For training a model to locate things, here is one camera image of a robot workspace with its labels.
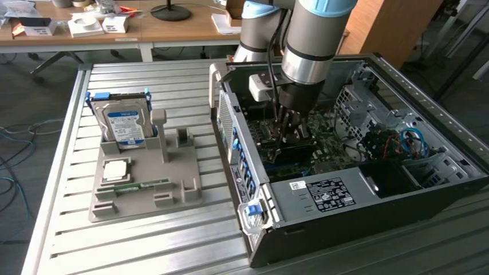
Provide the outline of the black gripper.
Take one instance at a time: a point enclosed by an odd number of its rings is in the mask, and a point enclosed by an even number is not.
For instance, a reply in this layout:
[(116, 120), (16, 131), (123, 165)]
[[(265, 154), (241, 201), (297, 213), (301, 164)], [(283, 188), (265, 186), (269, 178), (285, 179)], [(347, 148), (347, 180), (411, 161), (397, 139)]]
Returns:
[(324, 84), (325, 81), (311, 85), (293, 82), (280, 86), (277, 123), (281, 135), (292, 133), (299, 127), (305, 127)]

